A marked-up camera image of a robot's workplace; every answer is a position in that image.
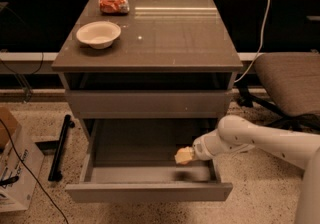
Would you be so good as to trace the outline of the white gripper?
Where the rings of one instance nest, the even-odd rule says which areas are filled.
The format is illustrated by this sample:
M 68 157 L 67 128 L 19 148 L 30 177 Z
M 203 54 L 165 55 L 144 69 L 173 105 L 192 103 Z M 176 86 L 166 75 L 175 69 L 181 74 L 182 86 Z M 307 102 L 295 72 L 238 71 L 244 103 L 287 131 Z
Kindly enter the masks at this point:
M 193 161 L 195 156 L 197 160 L 207 161 L 216 154 L 216 137 L 203 135 L 194 140 L 192 147 L 180 148 L 174 158 L 177 164 L 184 165 Z

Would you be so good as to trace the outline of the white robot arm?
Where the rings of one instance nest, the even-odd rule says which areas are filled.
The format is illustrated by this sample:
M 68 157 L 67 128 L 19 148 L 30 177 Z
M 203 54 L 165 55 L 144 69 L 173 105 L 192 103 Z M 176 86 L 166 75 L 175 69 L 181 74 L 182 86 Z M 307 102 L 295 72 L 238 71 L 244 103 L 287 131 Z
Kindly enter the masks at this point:
M 175 155 L 177 164 L 206 161 L 221 153 L 257 147 L 304 170 L 294 224 L 320 224 L 320 136 L 255 125 L 227 115 L 217 128 L 196 138 Z

